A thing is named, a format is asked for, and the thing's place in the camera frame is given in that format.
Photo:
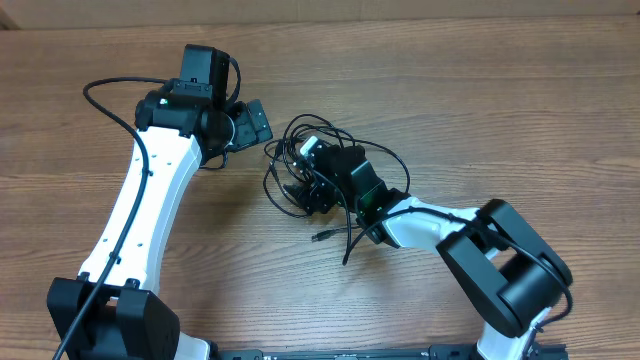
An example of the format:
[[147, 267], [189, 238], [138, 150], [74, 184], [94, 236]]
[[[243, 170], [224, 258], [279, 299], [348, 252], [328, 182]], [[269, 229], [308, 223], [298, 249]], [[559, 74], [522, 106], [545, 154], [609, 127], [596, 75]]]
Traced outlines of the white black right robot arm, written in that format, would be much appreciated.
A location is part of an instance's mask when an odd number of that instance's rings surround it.
[[484, 321], [472, 345], [434, 345], [431, 359], [565, 359], [563, 345], [536, 341], [543, 328], [566, 317], [549, 313], [570, 300], [566, 263], [507, 202], [447, 208], [389, 188], [360, 145], [329, 145], [315, 137], [286, 154], [304, 175], [287, 187], [308, 215], [339, 205], [347, 228], [396, 249], [422, 249], [442, 258]]

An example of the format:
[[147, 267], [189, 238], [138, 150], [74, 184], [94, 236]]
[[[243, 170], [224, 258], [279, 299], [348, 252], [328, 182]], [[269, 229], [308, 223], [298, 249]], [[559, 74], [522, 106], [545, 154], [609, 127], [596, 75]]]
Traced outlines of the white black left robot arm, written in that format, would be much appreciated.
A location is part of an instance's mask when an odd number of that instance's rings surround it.
[[134, 139], [120, 193], [73, 279], [57, 277], [47, 308], [60, 336], [55, 358], [217, 359], [217, 346], [185, 334], [158, 296], [168, 238], [181, 199], [208, 161], [226, 160], [273, 136], [262, 104], [229, 91], [239, 65], [213, 47], [188, 44], [178, 77], [156, 80], [129, 125], [83, 89], [85, 99]]

